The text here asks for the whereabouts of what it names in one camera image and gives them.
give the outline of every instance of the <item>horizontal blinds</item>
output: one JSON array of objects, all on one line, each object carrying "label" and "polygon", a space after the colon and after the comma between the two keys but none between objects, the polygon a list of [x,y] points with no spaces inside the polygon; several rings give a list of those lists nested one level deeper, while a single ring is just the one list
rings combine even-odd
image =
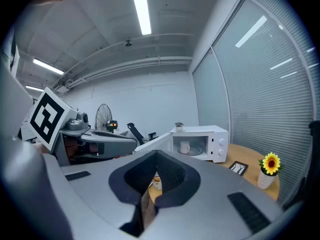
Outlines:
[{"label": "horizontal blinds", "polygon": [[192,75],[199,125],[216,125],[229,131],[229,109],[224,80],[212,51],[206,55]]},{"label": "horizontal blinds", "polygon": [[213,50],[228,91],[232,143],[279,155],[285,165],[279,174],[282,202],[300,176],[311,141],[312,98],[299,54],[250,0],[243,1]]},{"label": "horizontal blinds", "polygon": [[[320,64],[315,44],[312,42],[307,29],[295,10],[286,0],[256,0],[267,8],[288,30],[298,47],[300,48],[304,59],[309,67],[312,82],[314,86],[317,118],[320,118]],[[309,171],[309,165],[305,170],[305,176]]]}]

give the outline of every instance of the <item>white microwave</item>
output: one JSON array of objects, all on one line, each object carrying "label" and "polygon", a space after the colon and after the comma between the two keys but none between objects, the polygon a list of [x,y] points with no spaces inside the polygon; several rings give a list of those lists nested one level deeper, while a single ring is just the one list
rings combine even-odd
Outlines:
[{"label": "white microwave", "polygon": [[188,142],[190,147],[198,152],[193,158],[213,161],[214,163],[225,162],[227,159],[229,133],[216,125],[184,126],[182,132],[176,132],[173,128],[141,146],[135,152],[163,150],[180,152],[181,142]]}]

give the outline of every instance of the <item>fan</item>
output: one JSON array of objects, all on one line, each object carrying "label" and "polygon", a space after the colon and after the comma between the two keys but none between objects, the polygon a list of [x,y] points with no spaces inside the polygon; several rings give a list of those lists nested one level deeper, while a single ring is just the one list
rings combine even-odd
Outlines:
[{"label": "fan", "polygon": [[112,114],[110,108],[106,104],[102,104],[95,114],[94,126],[95,129],[98,131],[105,131],[107,130],[107,122],[112,121]]}]

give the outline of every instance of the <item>white cube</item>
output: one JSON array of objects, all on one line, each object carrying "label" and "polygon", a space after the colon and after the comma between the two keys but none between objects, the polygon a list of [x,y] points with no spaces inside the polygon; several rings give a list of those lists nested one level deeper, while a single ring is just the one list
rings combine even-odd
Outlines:
[{"label": "white cube", "polygon": [[75,109],[47,87],[34,105],[28,125],[34,135],[51,151],[59,130],[66,126],[69,119],[76,119],[77,114]]}]

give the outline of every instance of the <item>ceiling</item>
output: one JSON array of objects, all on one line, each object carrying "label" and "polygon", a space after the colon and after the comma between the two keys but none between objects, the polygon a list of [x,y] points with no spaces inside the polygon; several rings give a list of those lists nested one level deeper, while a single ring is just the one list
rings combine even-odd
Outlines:
[{"label": "ceiling", "polygon": [[[148,0],[152,34],[147,36],[141,33],[134,0],[64,0],[28,6],[15,24],[20,53],[16,77],[23,85],[55,89],[58,83],[124,62],[190,57],[214,2]],[[125,46],[127,39],[132,46]],[[33,58],[65,74],[46,70]]]}]

